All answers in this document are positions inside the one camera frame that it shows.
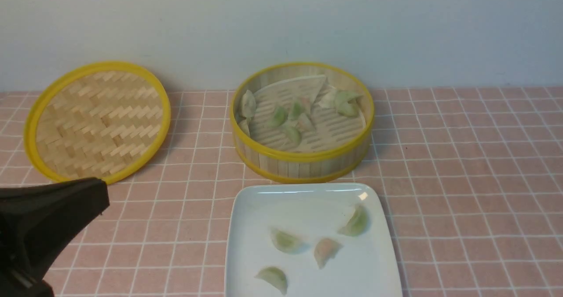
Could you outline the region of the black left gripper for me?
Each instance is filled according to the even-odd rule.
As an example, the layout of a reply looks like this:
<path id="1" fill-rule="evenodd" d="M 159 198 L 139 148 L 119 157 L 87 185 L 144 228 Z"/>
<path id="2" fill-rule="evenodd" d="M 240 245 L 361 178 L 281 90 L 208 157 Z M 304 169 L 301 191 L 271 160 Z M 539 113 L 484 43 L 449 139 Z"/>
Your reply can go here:
<path id="1" fill-rule="evenodd" d="M 52 297 L 44 280 L 67 245 L 110 206 L 95 177 L 0 190 L 0 294 Z"/>

